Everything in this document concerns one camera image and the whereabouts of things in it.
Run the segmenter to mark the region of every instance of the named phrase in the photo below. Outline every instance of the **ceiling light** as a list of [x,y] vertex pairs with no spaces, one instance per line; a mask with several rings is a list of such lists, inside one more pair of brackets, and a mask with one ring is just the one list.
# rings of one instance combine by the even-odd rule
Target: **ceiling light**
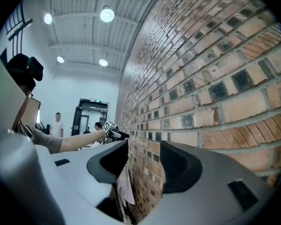
[[114,18],[114,12],[109,8],[105,8],[100,13],[100,18],[103,22],[109,23]]
[[105,59],[100,59],[99,64],[103,67],[106,67],[108,65],[107,61]]
[[57,61],[60,62],[60,63],[64,63],[65,62],[63,57],[57,57]]
[[50,13],[47,13],[47,14],[45,15],[44,21],[45,21],[46,24],[52,23],[52,16],[51,16]]

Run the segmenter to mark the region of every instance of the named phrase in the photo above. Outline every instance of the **white corrugated ceiling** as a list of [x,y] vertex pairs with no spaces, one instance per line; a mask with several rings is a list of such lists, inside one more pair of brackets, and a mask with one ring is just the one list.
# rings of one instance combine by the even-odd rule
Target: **white corrugated ceiling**
[[[53,23],[44,24],[54,56],[63,56],[61,69],[106,71],[121,75],[138,28],[154,0],[41,0]],[[115,12],[103,22],[100,12]],[[101,67],[99,60],[108,61]]]

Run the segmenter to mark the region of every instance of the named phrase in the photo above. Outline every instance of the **white t-shirt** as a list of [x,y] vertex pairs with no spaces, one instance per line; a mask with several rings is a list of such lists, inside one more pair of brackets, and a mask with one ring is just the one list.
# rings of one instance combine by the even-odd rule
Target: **white t-shirt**
[[64,129],[64,124],[62,121],[53,121],[51,124],[52,135],[55,137],[61,137],[61,130]]

